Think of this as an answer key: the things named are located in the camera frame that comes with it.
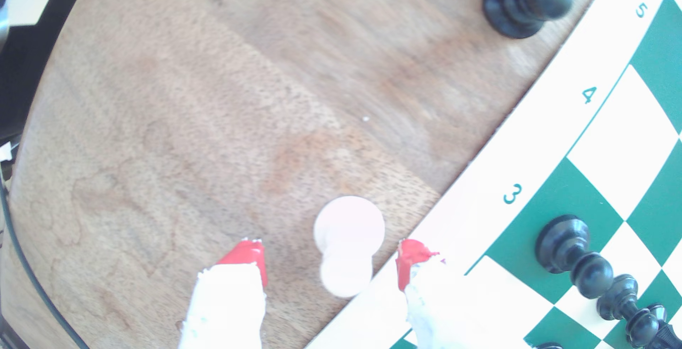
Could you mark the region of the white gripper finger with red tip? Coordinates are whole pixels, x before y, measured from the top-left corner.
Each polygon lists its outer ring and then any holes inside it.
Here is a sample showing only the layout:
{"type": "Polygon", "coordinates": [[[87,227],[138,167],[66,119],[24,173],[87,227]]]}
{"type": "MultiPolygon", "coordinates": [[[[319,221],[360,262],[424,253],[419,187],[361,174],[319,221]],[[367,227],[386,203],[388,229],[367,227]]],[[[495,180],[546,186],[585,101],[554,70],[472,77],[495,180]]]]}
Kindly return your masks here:
{"type": "Polygon", "coordinates": [[[262,348],[265,248],[244,238],[197,275],[178,348],[262,348]]]}
{"type": "Polygon", "coordinates": [[[447,258],[419,240],[405,238],[397,246],[397,287],[405,295],[406,321],[418,348],[472,348],[465,311],[458,301],[461,276],[447,258]]]}

